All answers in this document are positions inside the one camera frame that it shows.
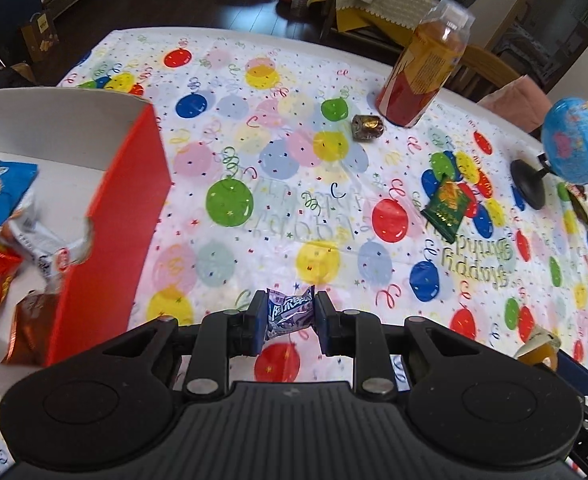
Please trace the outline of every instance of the juice bottle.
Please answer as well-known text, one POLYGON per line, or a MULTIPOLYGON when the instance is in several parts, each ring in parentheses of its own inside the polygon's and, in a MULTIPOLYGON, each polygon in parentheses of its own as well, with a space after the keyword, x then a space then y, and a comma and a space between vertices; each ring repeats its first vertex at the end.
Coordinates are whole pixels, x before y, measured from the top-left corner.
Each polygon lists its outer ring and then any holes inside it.
POLYGON ((453 0, 440 0, 414 30, 376 98, 390 122, 411 128, 455 69, 469 41, 474 16, 453 0))

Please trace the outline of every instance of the pink cloth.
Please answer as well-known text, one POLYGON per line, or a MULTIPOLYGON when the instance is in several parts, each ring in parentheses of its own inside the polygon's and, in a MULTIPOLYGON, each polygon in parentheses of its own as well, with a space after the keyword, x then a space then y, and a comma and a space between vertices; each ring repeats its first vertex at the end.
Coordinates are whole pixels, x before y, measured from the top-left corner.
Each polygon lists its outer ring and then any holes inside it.
POLYGON ((483 97, 478 104, 527 133, 541 126, 552 108, 547 95, 526 75, 483 97))

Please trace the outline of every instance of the dark wooden floor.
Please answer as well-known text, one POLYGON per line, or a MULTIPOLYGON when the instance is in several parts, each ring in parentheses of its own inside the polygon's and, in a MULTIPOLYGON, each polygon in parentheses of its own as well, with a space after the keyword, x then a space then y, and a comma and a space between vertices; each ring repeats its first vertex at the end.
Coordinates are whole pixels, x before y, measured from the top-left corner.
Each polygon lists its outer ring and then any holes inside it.
MULTIPOLYGON (((40 84, 55 85, 85 52, 111 31, 134 27, 190 26, 231 28, 317 43, 319 9, 304 20, 289 18, 277 0, 81 0, 55 21, 60 44, 33 66, 40 84)), ((395 55, 344 36, 327 45, 393 64, 395 55)))

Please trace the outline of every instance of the black globe base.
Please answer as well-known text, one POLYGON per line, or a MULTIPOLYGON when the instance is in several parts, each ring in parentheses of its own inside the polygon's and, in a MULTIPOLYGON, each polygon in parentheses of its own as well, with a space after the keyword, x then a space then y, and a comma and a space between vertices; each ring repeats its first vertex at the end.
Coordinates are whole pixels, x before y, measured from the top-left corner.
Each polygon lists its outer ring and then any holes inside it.
POLYGON ((550 171, 535 170, 524 160, 514 160, 510 167, 511 178, 525 202, 536 210, 544 207, 544 184, 542 178, 550 171))

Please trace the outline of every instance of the globe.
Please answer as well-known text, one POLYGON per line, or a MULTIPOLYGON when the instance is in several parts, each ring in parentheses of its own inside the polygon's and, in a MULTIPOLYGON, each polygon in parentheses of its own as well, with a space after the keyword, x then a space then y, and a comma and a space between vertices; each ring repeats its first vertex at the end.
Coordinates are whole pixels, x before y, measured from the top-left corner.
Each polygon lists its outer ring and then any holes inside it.
POLYGON ((571 184, 588 184, 588 101, 558 101, 544 118, 541 140, 555 174, 571 184))

